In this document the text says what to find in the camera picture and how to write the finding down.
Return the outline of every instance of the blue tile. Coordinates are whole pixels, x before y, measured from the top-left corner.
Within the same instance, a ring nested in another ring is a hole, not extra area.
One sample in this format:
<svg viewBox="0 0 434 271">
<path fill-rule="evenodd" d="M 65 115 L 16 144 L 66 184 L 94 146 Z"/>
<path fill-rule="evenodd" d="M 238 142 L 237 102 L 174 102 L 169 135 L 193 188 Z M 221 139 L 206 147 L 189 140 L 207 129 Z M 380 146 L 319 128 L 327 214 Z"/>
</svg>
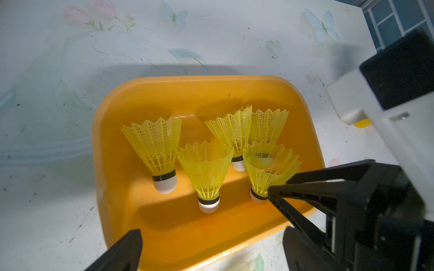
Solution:
<svg viewBox="0 0 434 271">
<path fill-rule="evenodd" d="M 373 6 L 371 10 L 377 23 L 392 13 L 392 8 L 388 0 L 381 0 Z"/>
<path fill-rule="evenodd" d="M 345 4 L 350 4 L 350 5 L 352 5 L 356 0 L 337 0 L 338 2 L 342 2 L 342 3 L 345 3 Z"/>
<path fill-rule="evenodd" d="M 427 33 L 428 36 L 430 36 L 431 40 L 433 40 L 433 36 L 431 35 L 430 29 L 428 28 L 428 24 L 426 22 L 416 27 L 416 29 L 425 31 L 425 33 Z"/>
<path fill-rule="evenodd" d="M 399 31 L 398 24 L 396 24 L 395 16 L 380 24 L 378 30 L 386 47 L 401 38 L 401 32 Z"/>
<path fill-rule="evenodd" d="M 434 1 L 433 0 L 422 0 L 427 9 L 428 16 L 431 18 L 431 22 L 434 22 Z"/>
<path fill-rule="evenodd" d="M 425 19 L 417 0 L 393 0 L 404 30 Z"/>
<path fill-rule="evenodd" d="M 377 33 L 375 33 L 374 25 L 372 24 L 371 17 L 368 13 L 365 13 L 365 20 L 368 24 L 369 32 L 371 32 L 372 40 L 376 48 L 380 47 L 380 42 L 378 41 Z"/>
</svg>

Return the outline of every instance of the black band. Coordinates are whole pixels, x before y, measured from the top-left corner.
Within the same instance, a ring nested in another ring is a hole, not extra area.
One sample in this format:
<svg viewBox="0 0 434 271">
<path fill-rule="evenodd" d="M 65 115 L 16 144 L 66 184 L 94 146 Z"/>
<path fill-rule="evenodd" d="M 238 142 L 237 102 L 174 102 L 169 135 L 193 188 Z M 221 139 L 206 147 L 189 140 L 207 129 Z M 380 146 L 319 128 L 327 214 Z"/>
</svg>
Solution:
<svg viewBox="0 0 434 271">
<path fill-rule="evenodd" d="M 201 199 L 199 196 L 197 196 L 197 200 L 200 203 L 202 203 L 203 205 L 211 205 L 211 204 L 214 204 L 214 203 L 216 203 L 217 201 L 220 200 L 220 195 L 218 195 L 217 198 L 212 199 L 212 200 L 204 200 L 204 199 Z"/>
<path fill-rule="evenodd" d="M 242 155 L 238 156 L 238 157 L 232 158 L 232 162 L 240 162 L 240 161 L 243 161 L 243 156 Z"/>
<path fill-rule="evenodd" d="M 170 179 L 171 177 L 176 175 L 176 171 L 173 170 L 169 173 L 163 174 L 163 175 L 158 175 L 158 176 L 152 176 L 152 179 L 154 180 L 154 182 L 159 182 L 159 181 L 164 181 L 167 179 Z"/>
<path fill-rule="evenodd" d="M 269 158 L 270 154 L 269 153 L 255 153 L 255 157 L 257 157 L 257 158 Z"/>
<path fill-rule="evenodd" d="M 258 194 L 256 194 L 256 193 L 253 191 L 253 188 L 251 188 L 250 191 L 252 192 L 252 195 L 253 195 L 255 198 L 257 198 L 257 199 L 260 199 L 260 200 L 267 200 L 267 199 L 268 199 L 268 197 L 261 197 L 261 196 L 259 196 Z"/>
</svg>

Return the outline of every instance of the plastic shuttlecock skirt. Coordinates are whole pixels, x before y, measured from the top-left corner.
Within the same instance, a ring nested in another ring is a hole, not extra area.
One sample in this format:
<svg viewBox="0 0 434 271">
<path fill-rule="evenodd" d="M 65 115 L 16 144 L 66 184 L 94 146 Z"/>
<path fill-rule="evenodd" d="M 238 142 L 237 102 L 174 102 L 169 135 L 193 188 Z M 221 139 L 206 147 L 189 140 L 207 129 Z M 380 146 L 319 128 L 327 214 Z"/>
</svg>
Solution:
<svg viewBox="0 0 434 271">
<path fill-rule="evenodd" d="M 220 204 L 219 189 L 229 170 L 233 152 L 217 142 L 187 144 L 180 148 L 178 160 L 197 191 L 200 209 L 215 212 Z"/>
<path fill-rule="evenodd" d="M 122 133 L 152 172 L 155 189 L 163 194 L 177 185 L 175 160 L 181 136 L 181 118 L 146 120 L 142 125 L 121 127 Z"/>
<path fill-rule="evenodd" d="M 268 109 L 265 112 L 257 110 L 252 113 L 252 125 L 250 129 L 250 140 L 252 142 L 276 143 L 285 126 L 288 112 L 280 109 L 272 112 Z"/>
<path fill-rule="evenodd" d="M 249 140 L 252 118 L 252 106 L 238 110 L 234 114 L 227 114 L 215 121 L 206 121 L 216 139 L 229 151 L 234 152 L 232 166 L 238 171 L 245 171 L 243 150 Z"/>
<path fill-rule="evenodd" d="M 252 145 L 247 145 L 244 161 L 252 183 L 252 200 L 265 202 L 269 186 L 284 184 L 294 176 L 301 165 L 297 159 L 293 150 L 285 149 L 283 144 L 253 142 Z"/>
</svg>

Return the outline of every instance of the shuttlecock cork base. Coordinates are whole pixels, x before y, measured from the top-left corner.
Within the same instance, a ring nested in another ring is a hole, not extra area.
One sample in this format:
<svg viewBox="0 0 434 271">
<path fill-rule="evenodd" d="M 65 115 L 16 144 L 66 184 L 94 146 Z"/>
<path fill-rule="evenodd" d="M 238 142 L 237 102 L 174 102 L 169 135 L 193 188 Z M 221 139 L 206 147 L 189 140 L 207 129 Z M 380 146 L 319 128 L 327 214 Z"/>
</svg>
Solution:
<svg viewBox="0 0 434 271">
<path fill-rule="evenodd" d="M 173 170 L 167 174 L 152 176 L 155 189 L 161 194 L 168 194 L 175 190 L 178 180 L 176 178 L 176 171 Z"/>
<path fill-rule="evenodd" d="M 197 201 L 199 202 L 199 208 L 206 214 L 211 214 L 217 211 L 220 205 L 220 192 L 215 199 L 206 200 L 197 195 Z"/>
<path fill-rule="evenodd" d="M 252 201 L 260 204 L 264 204 L 267 202 L 268 197 L 259 196 L 258 194 L 253 191 L 253 187 L 250 189 L 250 198 Z"/>
<path fill-rule="evenodd" d="M 244 164 L 243 156 L 232 158 L 231 165 L 236 171 L 246 171 L 246 165 Z"/>
</svg>

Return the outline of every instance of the tray rim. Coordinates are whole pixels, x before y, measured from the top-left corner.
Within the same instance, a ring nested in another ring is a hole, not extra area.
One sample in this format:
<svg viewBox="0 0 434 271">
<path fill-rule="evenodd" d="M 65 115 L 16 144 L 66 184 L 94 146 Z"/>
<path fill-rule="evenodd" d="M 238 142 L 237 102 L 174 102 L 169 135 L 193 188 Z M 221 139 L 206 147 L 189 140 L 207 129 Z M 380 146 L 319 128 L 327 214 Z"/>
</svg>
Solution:
<svg viewBox="0 0 434 271">
<path fill-rule="evenodd" d="M 228 81 L 228 80 L 241 80 L 241 81 L 278 81 L 278 82 L 282 82 L 286 85 L 288 85 L 299 97 L 300 100 L 303 103 L 303 106 L 309 116 L 309 120 L 310 120 L 310 127 L 312 128 L 313 132 L 315 133 L 315 144 L 317 149 L 319 150 L 319 155 L 321 157 L 321 161 L 322 161 L 322 168 L 325 168 L 325 164 L 324 164 L 324 158 L 322 156 L 322 151 L 319 145 L 319 141 L 318 141 L 318 137 L 316 136 L 316 130 L 315 130 L 315 126 L 313 125 L 313 121 L 312 121 L 312 117 L 310 115 L 310 111 L 309 108 L 306 104 L 306 101 L 304 99 L 304 97 L 301 95 L 300 91 L 293 85 L 291 84 L 289 81 L 279 77 L 279 76 L 273 76 L 273 75 L 206 75 L 206 76 L 162 76 L 162 77 L 142 77 L 142 78 L 136 78 L 130 81 L 127 81 L 125 83 L 123 83 L 122 85 L 116 87 L 115 89 L 113 89 L 101 102 L 100 106 L 98 107 L 96 113 L 95 113 L 95 117 L 94 117 L 94 121 L 92 124 L 92 149 L 93 149 L 93 160 L 94 160 L 94 168 L 95 168 L 95 180 L 97 183 L 97 187 L 98 187 L 98 180 L 103 180 L 105 178 L 105 175 L 103 173 L 103 167 L 102 167 L 102 152 L 101 152 L 101 148 L 96 147 L 99 146 L 100 144 L 100 140 L 99 140 L 99 136 L 100 136 L 100 124 L 102 121 L 102 118 L 104 117 L 104 113 L 107 110 L 108 106 L 110 105 L 111 101 L 116 98 L 117 95 L 119 95 L 121 92 L 123 92 L 124 90 L 134 87 L 135 85 L 139 85 L 139 84 L 146 84 L 146 83 L 158 83 L 158 82 L 203 82 L 203 81 Z M 101 216 L 102 213 L 100 212 L 101 209 L 100 208 L 102 206 L 100 206 L 100 199 L 99 196 L 97 194 L 97 204 L 98 204 L 98 212 L 100 215 L 100 220 L 101 220 Z M 316 212 L 316 208 L 311 206 L 310 209 L 308 209 L 307 211 L 305 211 L 303 213 L 303 215 L 305 217 L 309 217 L 312 214 L 314 214 Z M 291 223 L 289 221 L 286 221 L 284 223 L 281 223 L 265 232 L 262 232 L 258 235 L 253 236 L 252 238 L 234 245 L 232 247 L 230 247 L 229 249 L 222 251 L 220 253 L 217 253 L 207 259 L 202 260 L 201 262 L 198 262 L 196 264 L 193 264 L 187 268 L 185 268 L 184 270 L 198 270 L 200 268 L 204 268 L 207 265 L 210 265 L 214 262 L 217 262 L 225 257 L 228 257 L 229 255 L 232 255 L 238 251 L 240 251 L 243 248 L 246 248 L 262 239 L 265 239 L 268 236 L 271 236 L 277 232 L 280 232 L 281 230 L 285 229 L 286 227 L 291 226 Z M 104 233 L 103 230 L 103 235 L 104 235 L 104 242 L 107 245 L 107 247 L 109 247 L 107 238 L 105 237 L 106 234 Z"/>
</svg>

